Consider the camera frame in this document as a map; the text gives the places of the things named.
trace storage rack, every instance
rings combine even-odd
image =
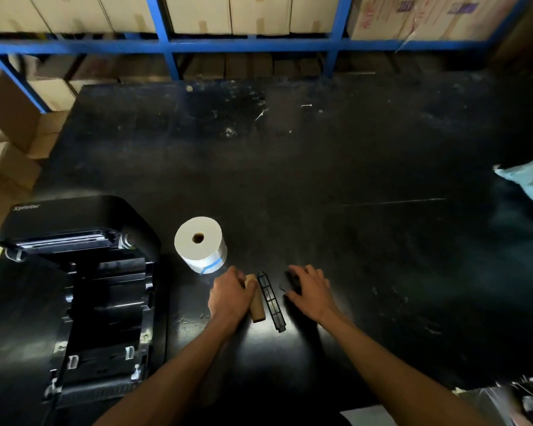
[[[402,40],[351,40],[344,37],[352,0],[339,0],[334,25],[323,38],[260,37],[256,35],[230,38],[185,38],[170,30],[168,14],[160,0],[147,0],[156,27],[156,39],[142,39],[140,35],[125,33],[124,40],[5,40],[0,38],[0,69],[4,70],[26,93],[41,112],[49,112],[43,100],[34,92],[14,67],[7,54],[162,54],[168,64],[170,76],[179,79],[174,53],[202,52],[326,52],[323,75],[331,76],[338,53],[341,50],[398,51],[398,50],[475,50],[485,53],[504,35],[518,18],[529,0],[519,0],[508,17],[487,41],[402,41]]]

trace cardboard tube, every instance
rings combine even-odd
[[[259,282],[257,280],[256,275],[247,275],[245,278],[245,287],[249,284],[250,281],[256,281],[257,286],[259,285]],[[253,297],[253,300],[251,301],[251,307],[249,308],[251,312],[251,318],[253,319],[253,322],[262,322],[264,319],[267,318],[265,315],[265,309],[263,308],[263,297],[261,295],[263,290],[261,290],[261,287],[257,287],[255,290],[255,296]]]

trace paper roll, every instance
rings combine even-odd
[[[185,263],[199,274],[218,270],[227,259],[227,246],[219,223],[213,218],[195,217],[176,232],[174,246]]]

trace table surface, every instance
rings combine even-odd
[[[363,331],[450,389],[533,377],[533,203],[492,169],[533,159],[533,79],[186,85],[84,88],[35,198],[114,194],[152,226],[166,358],[204,328],[219,274],[175,253],[184,221],[214,218],[227,265],[267,272],[287,330],[244,323],[202,404],[263,392],[375,402],[332,338],[284,302],[288,264],[321,267]]]

